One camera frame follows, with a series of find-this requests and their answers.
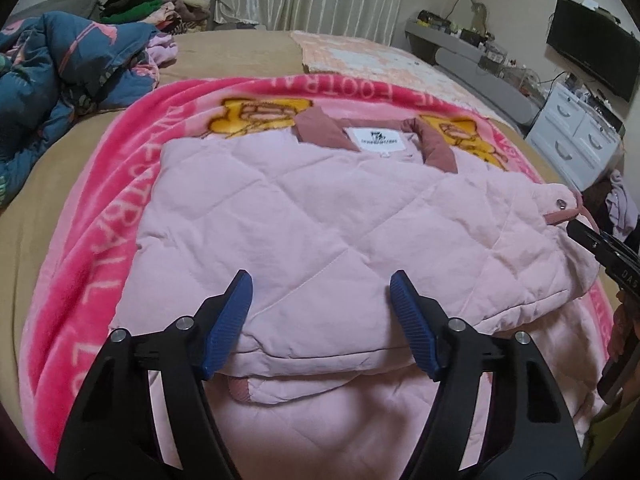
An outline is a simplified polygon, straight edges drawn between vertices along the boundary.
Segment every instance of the beige bed sheet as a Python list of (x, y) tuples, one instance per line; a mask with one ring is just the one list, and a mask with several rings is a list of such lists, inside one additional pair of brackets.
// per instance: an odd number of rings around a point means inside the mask
[[(202, 32), (177, 36), (176, 42), (178, 61), (161, 70), (161, 84), (188, 78), (304, 73), (302, 51), (285, 32)], [(17, 356), (31, 295), (66, 196), (117, 114), (100, 114), (76, 124), (39, 160), (24, 189), (0, 214), (0, 402), (23, 433)], [(546, 181), (560, 182), (516, 132), (495, 124)]]

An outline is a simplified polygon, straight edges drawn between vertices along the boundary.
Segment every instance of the hand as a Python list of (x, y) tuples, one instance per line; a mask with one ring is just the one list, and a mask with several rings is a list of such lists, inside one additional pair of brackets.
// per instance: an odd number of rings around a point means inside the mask
[(611, 330), (611, 339), (607, 346), (607, 351), (609, 351), (610, 357), (617, 361), (625, 350), (626, 338), (629, 336), (631, 330), (635, 330), (636, 337), (640, 339), (640, 320), (629, 319), (624, 307), (625, 301), (628, 302), (629, 300), (626, 298), (626, 295), (622, 290), (616, 295), (616, 297), (622, 304), (613, 314), (613, 329)]

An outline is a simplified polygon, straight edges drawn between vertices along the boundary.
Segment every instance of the white drawer cabinet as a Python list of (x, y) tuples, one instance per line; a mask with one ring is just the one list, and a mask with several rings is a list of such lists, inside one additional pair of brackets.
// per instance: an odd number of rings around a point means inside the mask
[(527, 142), (567, 184), (584, 191), (610, 168), (620, 137), (596, 120), (571, 92), (556, 85)]

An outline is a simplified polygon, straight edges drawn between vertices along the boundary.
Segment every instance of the gray pillow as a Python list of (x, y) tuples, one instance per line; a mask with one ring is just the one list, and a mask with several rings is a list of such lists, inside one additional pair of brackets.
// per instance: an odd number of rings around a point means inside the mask
[(28, 9), (12, 14), (6, 22), (9, 24), (26, 18), (39, 18), (45, 12), (49, 12), (51, 10), (62, 10), (63, 12), (68, 12), (69, 14), (74, 14), (94, 21), (99, 20), (100, 17), (98, 0), (46, 0), (39, 4), (35, 4)]

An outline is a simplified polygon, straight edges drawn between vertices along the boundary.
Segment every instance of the television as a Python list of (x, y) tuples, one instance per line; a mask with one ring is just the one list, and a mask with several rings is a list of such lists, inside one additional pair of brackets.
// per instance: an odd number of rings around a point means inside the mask
[(558, 0), (546, 43), (631, 101), (640, 70), (640, 43), (612, 19), (571, 0)]

